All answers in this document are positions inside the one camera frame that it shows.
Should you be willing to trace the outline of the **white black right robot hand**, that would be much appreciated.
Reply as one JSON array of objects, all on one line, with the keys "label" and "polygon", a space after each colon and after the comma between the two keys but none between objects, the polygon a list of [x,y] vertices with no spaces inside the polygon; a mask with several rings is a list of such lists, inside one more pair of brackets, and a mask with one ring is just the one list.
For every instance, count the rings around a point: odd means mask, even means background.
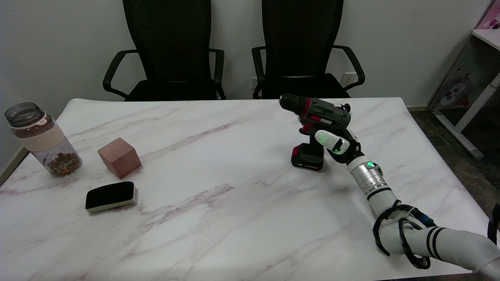
[{"label": "white black right robot hand", "polygon": [[314,139],[327,149],[330,156],[340,164],[350,164],[356,158],[363,156],[361,143],[350,129],[337,131],[337,134],[327,130],[318,130]]}]

